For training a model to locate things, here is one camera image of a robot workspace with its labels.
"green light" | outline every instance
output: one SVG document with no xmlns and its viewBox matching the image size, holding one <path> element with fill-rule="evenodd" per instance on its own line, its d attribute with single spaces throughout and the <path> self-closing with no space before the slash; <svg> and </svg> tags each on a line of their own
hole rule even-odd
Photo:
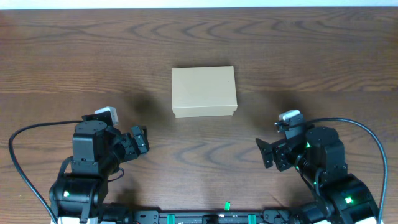
<svg viewBox="0 0 398 224">
<path fill-rule="evenodd" d="M 225 202 L 224 210 L 229 211 L 230 207 L 231 207 L 231 202 Z"/>
<path fill-rule="evenodd" d="M 353 199 L 351 197 L 346 197 L 346 203 L 353 203 Z"/>
</svg>

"wooden table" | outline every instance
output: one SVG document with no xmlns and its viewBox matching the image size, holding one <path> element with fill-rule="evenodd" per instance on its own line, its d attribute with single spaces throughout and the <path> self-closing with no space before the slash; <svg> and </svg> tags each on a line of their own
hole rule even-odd
<svg viewBox="0 0 398 224">
<path fill-rule="evenodd" d="M 171 68 L 233 65 L 233 117 L 172 113 Z M 265 170 L 254 142 L 282 136 L 277 115 L 341 116 L 367 124 L 389 158 L 384 223 L 398 223 L 397 8 L 59 10 L 0 12 L 0 223 L 48 223 L 16 172 L 9 136 L 29 124 L 79 119 L 115 106 L 126 132 L 149 128 L 151 150 L 122 165 L 107 202 L 163 210 L 289 207 L 312 201 L 297 172 Z M 338 129 L 349 171 L 378 201 L 373 140 Z M 73 125 L 17 137 L 23 169 L 47 199 L 72 154 Z"/>
</svg>

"wooden tabletop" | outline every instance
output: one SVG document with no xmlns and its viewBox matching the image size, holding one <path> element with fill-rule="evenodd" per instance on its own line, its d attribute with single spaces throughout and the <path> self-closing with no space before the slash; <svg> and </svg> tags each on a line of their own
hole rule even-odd
<svg viewBox="0 0 398 224">
<path fill-rule="evenodd" d="M 171 68 L 233 65 L 232 117 L 172 113 Z M 122 132 L 149 130 L 148 154 L 122 164 L 106 202 L 162 210 L 291 207 L 312 201 L 298 173 L 265 169 L 254 142 L 274 142 L 277 115 L 341 116 L 368 125 L 389 159 L 384 223 L 398 223 L 398 9 L 109 9 L 0 12 L 0 223 L 49 223 L 8 152 L 35 123 L 116 107 Z M 378 202 L 380 153 L 363 130 L 327 123 L 349 172 Z M 73 125 L 14 141 L 28 177 L 48 199 Z"/>
</svg>

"beige box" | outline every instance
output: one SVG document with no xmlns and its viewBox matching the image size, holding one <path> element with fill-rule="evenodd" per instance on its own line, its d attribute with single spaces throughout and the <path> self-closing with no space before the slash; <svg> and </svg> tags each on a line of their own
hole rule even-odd
<svg viewBox="0 0 398 224">
<path fill-rule="evenodd" d="M 172 69 L 176 118 L 233 115 L 236 102 L 233 66 Z"/>
</svg>

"green object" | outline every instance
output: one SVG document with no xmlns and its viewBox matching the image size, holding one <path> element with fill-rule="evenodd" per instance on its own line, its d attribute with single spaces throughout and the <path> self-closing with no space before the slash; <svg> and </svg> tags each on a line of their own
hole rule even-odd
<svg viewBox="0 0 398 224">
<path fill-rule="evenodd" d="M 167 224 L 175 224 L 175 215 L 166 216 Z"/>
<path fill-rule="evenodd" d="M 248 215 L 249 224 L 257 224 L 256 215 Z"/>
<path fill-rule="evenodd" d="M 346 203 L 354 203 L 354 201 L 351 197 L 346 197 Z"/>
<path fill-rule="evenodd" d="M 225 202 L 224 210 L 229 211 L 230 207 L 231 207 L 231 202 Z"/>
</svg>

